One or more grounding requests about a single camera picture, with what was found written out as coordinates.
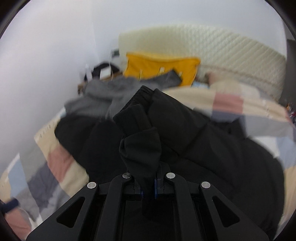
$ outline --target white card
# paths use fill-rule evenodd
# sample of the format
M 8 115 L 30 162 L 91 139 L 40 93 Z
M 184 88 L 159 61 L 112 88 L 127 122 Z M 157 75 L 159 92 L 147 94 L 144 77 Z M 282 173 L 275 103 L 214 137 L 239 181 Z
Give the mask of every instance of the white card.
M 111 76 L 111 67 L 110 66 L 101 69 L 100 79 L 104 79 L 104 78 L 110 77 L 110 76 Z

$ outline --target gray clothing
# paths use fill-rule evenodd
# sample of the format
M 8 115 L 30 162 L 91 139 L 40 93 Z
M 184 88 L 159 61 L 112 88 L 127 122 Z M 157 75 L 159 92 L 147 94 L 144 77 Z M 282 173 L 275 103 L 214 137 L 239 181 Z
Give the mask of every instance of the gray clothing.
M 111 81 L 92 80 L 84 88 L 83 97 L 65 104 L 67 114 L 113 118 L 141 86 L 163 90 L 180 85 L 181 79 L 173 70 L 157 77 L 138 81 L 133 77 L 117 76 Z

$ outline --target bed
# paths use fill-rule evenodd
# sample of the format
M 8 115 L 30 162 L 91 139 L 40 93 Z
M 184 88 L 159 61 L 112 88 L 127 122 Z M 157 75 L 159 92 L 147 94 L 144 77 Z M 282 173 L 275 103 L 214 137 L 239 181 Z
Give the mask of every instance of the bed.
M 242 43 L 249 47 L 241 48 Z M 198 56 L 201 59 L 198 70 L 200 82 L 205 82 L 206 72 L 218 72 L 263 90 L 270 96 L 254 97 L 244 90 L 237 94 L 188 86 L 164 90 L 179 102 L 215 121 L 239 119 L 246 135 L 278 158 L 285 176 L 285 205 L 279 233 L 296 208 L 296 128 L 286 109 L 276 102 L 283 88 L 285 56 L 256 40 L 228 30 L 192 24 L 122 33 L 119 50 L 122 69 L 126 65 L 126 53 L 130 51 Z M 16 197 L 20 203 L 6 215 L 6 220 L 21 239 L 25 239 L 88 182 L 86 171 L 54 135 L 56 125 L 64 115 L 65 109 L 62 109 L 41 128 L 33 138 L 34 145 L 17 154 L 1 176 L 0 199 L 6 202 Z

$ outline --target quilted headboard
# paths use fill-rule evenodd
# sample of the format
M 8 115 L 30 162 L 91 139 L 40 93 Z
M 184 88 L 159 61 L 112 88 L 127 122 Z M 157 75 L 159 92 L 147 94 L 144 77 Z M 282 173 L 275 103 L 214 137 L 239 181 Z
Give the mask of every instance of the quilted headboard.
M 121 68 L 126 53 L 141 51 L 201 59 L 198 77 L 215 71 L 254 85 L 279 100 L 286 59 L 274 49 L 228 30 L 193 24 L 156 26 L 119 35 Z

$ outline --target bedsheet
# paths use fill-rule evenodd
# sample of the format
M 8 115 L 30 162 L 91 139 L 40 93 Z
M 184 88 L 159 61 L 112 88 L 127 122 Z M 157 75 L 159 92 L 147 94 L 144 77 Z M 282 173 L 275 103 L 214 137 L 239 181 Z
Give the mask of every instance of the bedsheet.
M 197 87 L 164 91 L 184 105 L 216 121 L 239 119 L 246 135 L 280 161 L 285 176 L 285 206 L 280 232 L 296 208 L 296 129 L 285 108 L 259 98 L 247 98 Z M 0 178 L 0 199 L 16 197 L 20 206 L 6 215 L 15 233 L 25 239 L 87 182 L 85 170 L 59 144 L 54 129 L 62 110 L 34 137 L 35 145 L 20 153 Z

